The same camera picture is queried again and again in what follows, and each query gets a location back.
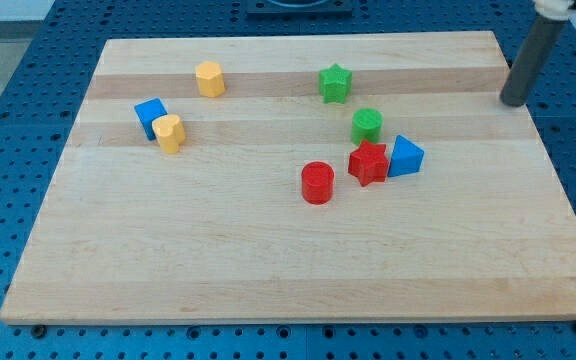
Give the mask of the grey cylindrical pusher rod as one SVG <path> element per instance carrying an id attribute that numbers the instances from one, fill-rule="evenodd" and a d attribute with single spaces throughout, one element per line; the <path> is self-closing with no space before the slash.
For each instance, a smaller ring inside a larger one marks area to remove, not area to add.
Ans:
<path id="1" fill-rule="evenodd" d="M 566 20 L 536 15 L 500 92 L 503 104 L 520 107 L 526 103 L 565 25 Z"/>

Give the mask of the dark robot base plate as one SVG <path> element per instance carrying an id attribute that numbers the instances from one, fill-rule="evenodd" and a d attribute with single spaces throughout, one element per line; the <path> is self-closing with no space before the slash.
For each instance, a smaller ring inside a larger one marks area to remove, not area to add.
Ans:
<path id="1" fill-rule="evenodd" d="M 261 15 L 347 15 L 353 0 L 244 0 L 249 16 Z"/>

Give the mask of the white rod mount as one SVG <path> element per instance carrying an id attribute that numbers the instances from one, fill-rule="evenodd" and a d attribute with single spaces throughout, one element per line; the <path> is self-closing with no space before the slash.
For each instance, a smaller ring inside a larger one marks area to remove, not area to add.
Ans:
<path id="1" fill-rule="evenodd" d="M 536 12 L 550 20 L 565 21 L 576 11 L 576 0 L 533 0 Z"/>

